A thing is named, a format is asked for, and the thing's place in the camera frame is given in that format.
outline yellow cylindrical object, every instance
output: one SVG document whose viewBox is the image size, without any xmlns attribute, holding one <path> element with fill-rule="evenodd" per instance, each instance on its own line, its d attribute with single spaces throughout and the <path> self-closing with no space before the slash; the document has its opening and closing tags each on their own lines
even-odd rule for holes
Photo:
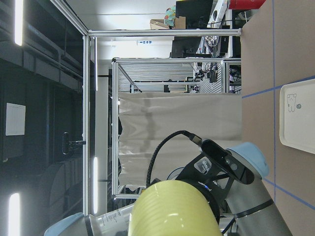
<svg viewBox="0 0 315 236">
<path fill-rule="evenodd" d="M 158 182 L 136 201 L 128 236 L 222 236 L 204 196 L 178 180 Z"/>
</svg>

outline computer monitor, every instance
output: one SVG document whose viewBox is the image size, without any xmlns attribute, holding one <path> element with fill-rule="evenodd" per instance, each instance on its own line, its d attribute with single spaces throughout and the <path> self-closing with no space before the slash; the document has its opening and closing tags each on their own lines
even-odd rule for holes
<svg viewBox="0 0 315 236">
<path fill-rule="evenodd" d="M 172 42 L 171 58 L 182 58 L 183 54 L 197 53 L 201 41 L 201 37 L 174 37 Z"/>
<path fill-rule="evenodd" d="M 186 17 L 187 29 L 205 29 L 209 22 L 213 0 L 184 0 L 176 2 L 176 17 Z"/>
</svg>

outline white plate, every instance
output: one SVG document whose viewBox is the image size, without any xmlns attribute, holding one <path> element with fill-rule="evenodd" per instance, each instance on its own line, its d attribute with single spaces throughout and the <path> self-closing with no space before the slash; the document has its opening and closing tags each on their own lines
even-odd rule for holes
<svg viewBox="0 0 315 236">
<path fill-rule="evenodd" d="M 315 79 L 281 88 L 279 136 L 283 145 L 315 154 Z"/>
</svg>

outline beige fabric curtain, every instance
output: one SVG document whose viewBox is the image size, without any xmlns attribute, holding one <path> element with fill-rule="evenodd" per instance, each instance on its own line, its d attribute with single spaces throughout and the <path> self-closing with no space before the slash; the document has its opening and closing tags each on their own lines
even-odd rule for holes
<svg viewBox="0 0 315 236">
<path fill-rule="evenodd" d="M 187 130 L 216 141 L 223 148 L 240 144 L 242 101 L 240 95 L 211 93 L 121 93 L 119 117 L 120 185 L 145 185 L 152 154 L 171 133 Z M 166 179 L 199 155 L 198 147 L 179 135 L 157 155 L 152 179 Z"/>
</svg>

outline red cylinder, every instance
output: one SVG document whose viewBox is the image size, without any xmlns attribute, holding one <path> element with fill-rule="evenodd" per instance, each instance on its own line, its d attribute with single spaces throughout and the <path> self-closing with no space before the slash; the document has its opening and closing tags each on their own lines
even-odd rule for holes
<svg viewBox="0 0 315 236">
<path fill-rule="evenodd" d="M 259 9 L 266 0 L 230 0 L 228 9 L 251 10 Z"/>
</svg>

